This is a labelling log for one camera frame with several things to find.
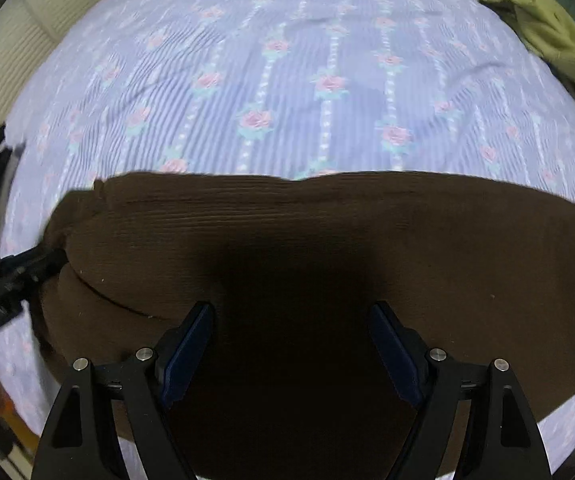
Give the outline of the olive green garment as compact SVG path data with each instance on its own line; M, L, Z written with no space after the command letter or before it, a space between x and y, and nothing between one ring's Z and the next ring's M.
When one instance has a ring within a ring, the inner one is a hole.
M555 0L479 0L545 61L575 100L575 21Z

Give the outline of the brown corduroy pants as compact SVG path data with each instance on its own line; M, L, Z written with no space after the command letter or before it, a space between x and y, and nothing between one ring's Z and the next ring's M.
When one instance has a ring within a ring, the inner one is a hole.
M66 266L32 317L46 366L118 362L199 300L219 311L173 417L209 479L380 479L414 415L369 314L455 359L506 359L537 418L575 394L575 204L447 174L302 181L126 174L68 193L43 244Z

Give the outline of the purple floral bed sheet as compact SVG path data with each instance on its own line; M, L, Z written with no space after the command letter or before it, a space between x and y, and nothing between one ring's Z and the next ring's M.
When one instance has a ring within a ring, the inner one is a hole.
M7 115L3 254L128 171L421 170L575 202L575 102L478 0L103 0Z

